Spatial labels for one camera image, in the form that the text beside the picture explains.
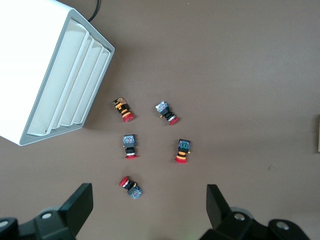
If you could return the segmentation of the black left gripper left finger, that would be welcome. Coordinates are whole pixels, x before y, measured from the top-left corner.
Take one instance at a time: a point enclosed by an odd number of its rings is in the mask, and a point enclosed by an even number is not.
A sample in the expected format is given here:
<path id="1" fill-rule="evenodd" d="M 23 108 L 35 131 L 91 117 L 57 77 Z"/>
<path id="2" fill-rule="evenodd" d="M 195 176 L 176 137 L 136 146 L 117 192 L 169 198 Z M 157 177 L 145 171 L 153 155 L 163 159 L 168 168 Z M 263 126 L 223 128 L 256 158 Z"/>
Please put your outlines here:
<path id="1" fill-rule="evenodd" d="M 83 183 L 62 204 L 43 209 L 19 224 L 14 217 L 0 219 L 2 240 L 75 240 L 94 206 L 93 186 Z"/>

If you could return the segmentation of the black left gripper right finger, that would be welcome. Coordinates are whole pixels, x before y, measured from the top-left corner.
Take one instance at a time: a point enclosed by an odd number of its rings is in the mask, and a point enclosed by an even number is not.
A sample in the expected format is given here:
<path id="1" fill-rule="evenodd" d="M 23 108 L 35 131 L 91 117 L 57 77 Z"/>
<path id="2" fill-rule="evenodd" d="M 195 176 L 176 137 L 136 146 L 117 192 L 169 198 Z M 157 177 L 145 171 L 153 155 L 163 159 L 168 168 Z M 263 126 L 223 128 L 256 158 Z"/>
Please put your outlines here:
<path id="1" fill-rule="evenodd" d="M 262 225 L 242 210 L 232 210 L 216 184 L 206 187 L 206 212 L 211 228 L 202 240 L 308 240 L 294 222 L 272 219 Z"/>

